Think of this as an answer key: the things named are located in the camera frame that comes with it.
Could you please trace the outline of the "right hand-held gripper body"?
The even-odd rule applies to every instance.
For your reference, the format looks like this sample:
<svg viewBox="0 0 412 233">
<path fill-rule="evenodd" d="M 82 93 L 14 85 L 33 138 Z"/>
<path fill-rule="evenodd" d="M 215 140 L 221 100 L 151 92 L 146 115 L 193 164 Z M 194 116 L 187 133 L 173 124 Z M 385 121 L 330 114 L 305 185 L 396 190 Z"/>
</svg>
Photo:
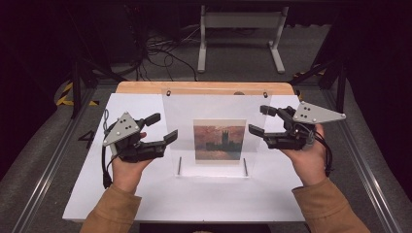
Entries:
<svg viewBox="0 0 412 233">
<path fill-rule="evenodd" d="M 277 115 L 284 121 L 284 133 L 275 136 L 274 148 L 278 150 L 302 150 L 315 142 L 315 125 L 343 120 L 346 115 L 302 101 L 297 109 L 287 106 L 278 108 Z"/>
</svg>

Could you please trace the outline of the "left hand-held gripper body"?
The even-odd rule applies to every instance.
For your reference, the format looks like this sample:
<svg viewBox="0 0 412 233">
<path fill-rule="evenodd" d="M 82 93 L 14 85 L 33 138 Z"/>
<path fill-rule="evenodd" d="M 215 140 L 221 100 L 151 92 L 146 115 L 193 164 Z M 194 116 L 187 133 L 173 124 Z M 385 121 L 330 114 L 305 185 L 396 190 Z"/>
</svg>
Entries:
<svg viewBox="0 0 412 233">
<path fill-rule="evenodd" d="M 129 163 L 163 157 L 164 152 L 158 153 L 143 148 L 145 143 L 141 136 L 143 128 L 137 125 L 138 120 L 135 120 L 129 112 L 123 113 L 115 123 L 105 130 L 103 146 L 109 147 L 112 155 Z"/>
</svg>

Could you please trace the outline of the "painting postcard with cream back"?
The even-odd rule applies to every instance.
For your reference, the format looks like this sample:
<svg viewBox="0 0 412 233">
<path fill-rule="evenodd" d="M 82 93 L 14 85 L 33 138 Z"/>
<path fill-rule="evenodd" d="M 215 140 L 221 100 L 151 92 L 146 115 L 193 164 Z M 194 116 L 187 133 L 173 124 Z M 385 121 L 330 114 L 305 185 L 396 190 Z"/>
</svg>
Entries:
<svg viewBox="0 0 412 233">
<path fill-rule="evenodd" d="M 237 164 L 241 158 L 245 127 L 245 119 L 195 119 L 193 121 L 195 162 Z"/>
</svg>

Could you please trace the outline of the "clear acrylic frame panel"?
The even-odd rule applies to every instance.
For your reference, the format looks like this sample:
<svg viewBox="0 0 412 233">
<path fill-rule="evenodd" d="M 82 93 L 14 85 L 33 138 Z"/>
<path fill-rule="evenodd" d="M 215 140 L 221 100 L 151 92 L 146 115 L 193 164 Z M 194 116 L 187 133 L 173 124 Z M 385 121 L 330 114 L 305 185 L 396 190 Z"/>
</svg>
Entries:
<svg viewBox="0 0 412 233">
<path fill-rule="evenodd" d="M 252 175 L 260 138 L 249 132 L 249 125 L 262 127 L 266 122 L 259 107 L 268 105 L 271 95 L 172 94 L 162 95 L 166 126 L 178 131 L 178 139 L 170 146 L 174 174 L 177 177 L 245 177 L 243 158 L 247 160 L 249 177 Z M 204 164 L 195 162 L 193 121 L 208 118 L 245 119 L 245 135 L 240 161 L 237 164 Z M 182 157 L 181 176 L 177 175 Z"/>
</svg>

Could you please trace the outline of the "person's left hand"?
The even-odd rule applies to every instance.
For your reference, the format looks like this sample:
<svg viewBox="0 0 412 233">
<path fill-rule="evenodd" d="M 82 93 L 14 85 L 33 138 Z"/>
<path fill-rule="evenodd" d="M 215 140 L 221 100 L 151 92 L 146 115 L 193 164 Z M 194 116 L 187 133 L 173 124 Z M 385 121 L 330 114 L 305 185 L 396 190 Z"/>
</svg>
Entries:
<svg viewBox="0 0 412 233">
<path fill-rule="evenodd" d="M 113 185 L 126 193 L 134 195 L 143 171 L 150 163 L 150 160 L 128 163 L 118 157 L 115 158 L 112 162 Z"/>
</svg>

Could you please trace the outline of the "person's right hand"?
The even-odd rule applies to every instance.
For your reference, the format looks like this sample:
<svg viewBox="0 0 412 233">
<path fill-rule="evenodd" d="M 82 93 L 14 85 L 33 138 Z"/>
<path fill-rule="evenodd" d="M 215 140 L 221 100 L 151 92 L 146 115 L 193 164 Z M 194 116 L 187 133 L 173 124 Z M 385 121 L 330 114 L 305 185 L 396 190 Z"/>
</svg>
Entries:
<svg viewBox="0 0 412 233">
<path fill-rule="evenodd" d="M 326 179 L 326 148 L 318 141 L 305 150 L 282 150 L 303 186 L 315 185 Z"/>
</svg>

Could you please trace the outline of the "wooden board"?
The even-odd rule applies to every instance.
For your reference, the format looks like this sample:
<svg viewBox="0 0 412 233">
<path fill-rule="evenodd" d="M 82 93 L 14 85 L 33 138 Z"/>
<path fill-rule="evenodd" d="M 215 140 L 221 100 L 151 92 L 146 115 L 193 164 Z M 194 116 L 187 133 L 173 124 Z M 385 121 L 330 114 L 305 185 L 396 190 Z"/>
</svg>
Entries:
<svg viewBox="0 0 412 233">
<path fill-rule="evenodd" d="M 121 82 L 116 93 L 294 95 L 289 83 Z"/>
</svg>

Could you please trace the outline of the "black tripod stand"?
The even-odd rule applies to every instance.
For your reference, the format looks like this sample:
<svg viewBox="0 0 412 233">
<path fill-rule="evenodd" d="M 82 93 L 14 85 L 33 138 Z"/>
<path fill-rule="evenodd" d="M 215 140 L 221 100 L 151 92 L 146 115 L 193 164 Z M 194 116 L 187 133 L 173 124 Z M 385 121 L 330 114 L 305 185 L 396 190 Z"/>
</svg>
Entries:
<svg viewBox="0 0 412 233">
<path fill-rule="evenodd" d="M 316 74 L 324 71 L 321 79 L 318 81 L 320 89 L 331 89 L 334 83 L 337 83 L 335 108 L 339 113 L 344 110 L 345 88 L 346 88 L 346 73 L 345 61 L 342 59 L 333 59 L 322 64 L 315 65 L 309 71 L 292 78 L 289 81 L 291 85 L 308 80 Z"/>
<path fill-rule="evenodd" d="M 85 35 L 88 29 L 83 29 L 83 25 L 89 23 L 84 7 L 70 7 L 63 5 L 61 8 L 61 28 L 62 36 L 65 40 L 67 54 L 71 61 L 73 85 L 73 113 L 72 118 L 76 118 L 84 108 L 82 98 L 82 84 L 86 89 L 96 88 L 98 85 L 97 76 L 93 70 L 97 70 L 118 83 L 124 82 L 125 78 L 111 71 L 108 65 L 103 66 L 97 62 L 92 52 L 93 43 L 88 43 Z"/>
</svg>

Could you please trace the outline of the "yellow black hazard tape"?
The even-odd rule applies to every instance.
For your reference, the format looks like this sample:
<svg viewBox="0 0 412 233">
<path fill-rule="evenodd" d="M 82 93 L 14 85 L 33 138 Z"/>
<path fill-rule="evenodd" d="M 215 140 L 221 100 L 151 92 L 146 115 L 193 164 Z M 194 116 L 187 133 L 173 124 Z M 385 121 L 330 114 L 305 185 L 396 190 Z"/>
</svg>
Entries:
<svg viewBox="0 0 412 233">
<path fill-rule="evenodd" d="M 73 83 L 70 82 L 68 83 L 62 93 L 60 94 L 60 96 L 58 97 L 57 101 L 56 101 L 56 106 L 74 106 L 74 101 L 73 100 L 67 100 L 67 96 L 70 92 L 70 90 L 73 88 Z M 88 105 L 89 106 L 98 106 L 100 104 L 100 101 L 97 100 L 91 100 L 89 101 Z"/>
</svg>

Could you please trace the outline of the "aluminium frame rail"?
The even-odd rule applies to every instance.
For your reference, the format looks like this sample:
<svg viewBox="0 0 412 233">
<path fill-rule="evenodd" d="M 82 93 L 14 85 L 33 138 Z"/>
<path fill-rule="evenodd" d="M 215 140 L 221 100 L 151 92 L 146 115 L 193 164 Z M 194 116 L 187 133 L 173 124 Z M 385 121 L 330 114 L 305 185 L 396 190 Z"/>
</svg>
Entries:
<svg viewBox="0 0 412 233">
<path fill-rule="evenodd" d="M 371 227 L 375 227 L 375 232 L 407 233 L 412 229 L 408 223 L 412 214 L 410 201 L 384 159 L 351 90 L 347 94 L 344 107 L 348 118 L 338 122 L 338 128 L 366 192 L 367 203 L 373 207 L 372 215 L 379 219 Z"/>
<path fill-rule="evenodd" d="M 32 191 L 23 211 L 21 212 L 12 233 L 26 233 L 28 227 L 32 223 L 34 216 L 36 215 L 52 184 L 52 180 L 54 179 L 63 155 L 67 151 L 68 144 L 73 136 L 73 133 L 79 125 L 79 122 L 86 111 L 86 107 L 93 97 L 94 92 L 94 88 L 85 90 L 84 96 L 80 99 L 82 106 L 78 109 L 76 115 L 69 119 L 62 136 L 59 138 L 58 144 L 49 160 L 49 163 L 40 179 L 36 182 L 36 186 Z"/>
</svg>

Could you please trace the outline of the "white metal table frame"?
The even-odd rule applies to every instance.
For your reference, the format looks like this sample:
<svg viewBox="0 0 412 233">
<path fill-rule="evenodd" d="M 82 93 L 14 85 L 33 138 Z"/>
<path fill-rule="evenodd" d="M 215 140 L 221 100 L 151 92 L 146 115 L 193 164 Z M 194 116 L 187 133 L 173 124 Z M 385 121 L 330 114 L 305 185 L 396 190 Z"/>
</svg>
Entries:
<svg viewBox="0 0 412 233">
<path fill-rule="evenodd" d="M 272 41 L 268 42 L 269 50 L 272 55 L 275 67 L 279 74 L 286 72 L 281 55 L 278 51 L 278 46 L 283 33 L 283 29 L 288 16 L 289 8 L 284 7 L 276 12 L 208 12 L 206 6 L 201 6 L 200 11 L 200 47 L 197 62 L 197 71 L 204 73 L 206 71 L 206 55 L 207 55 L 207 28 L 265 28 L 274 29 L 276 35 Z"/>
</svg>

